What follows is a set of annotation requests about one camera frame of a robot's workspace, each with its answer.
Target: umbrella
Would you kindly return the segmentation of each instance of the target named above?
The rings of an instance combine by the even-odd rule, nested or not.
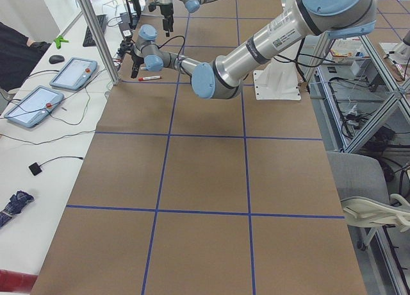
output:
[[[34,201],[33,196],[21,190],[12,195],[10,202],[0,212],[0,228],[12,220],[14,215],[21,213],[21,210],[32,201]]]

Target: keyboard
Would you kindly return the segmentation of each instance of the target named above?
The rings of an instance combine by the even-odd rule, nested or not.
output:
[[[108,16],[104,14],[104,15],[97,15],[96,17],[97,17],[97,20],[101,27],[102,32],[105,33],[105,29],[107,28]],[[84,42],[83,42],[83,47],[88,47],[88,46],[95,46],[95,41],[92,38],[92,34],[91,34],[89,27],[87,27],[87,30],[85,30],[85,36],[84,36]]]

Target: black mouse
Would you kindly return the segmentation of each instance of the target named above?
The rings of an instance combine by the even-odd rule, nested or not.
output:
[[[63,62],[65,59],[63,56],[60,55],[53,55],[50,57],[49,62],[50,64],[60,63]]]

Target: green object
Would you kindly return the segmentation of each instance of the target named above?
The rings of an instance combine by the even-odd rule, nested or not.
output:
[[[56,43],[56,47],[57,49],[60,49],[62,47],[62,43],[68,43],[68,40],[65,40],[63,38],[62,35],[58,35],[55,39],[54,39],[54,43]]]

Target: red and white pen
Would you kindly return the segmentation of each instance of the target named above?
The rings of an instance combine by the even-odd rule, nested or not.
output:
[[[138,81],[148,81],[148,80],[157,80],[161,79],[161,76],[151,76],[151,77],[141,77]]]

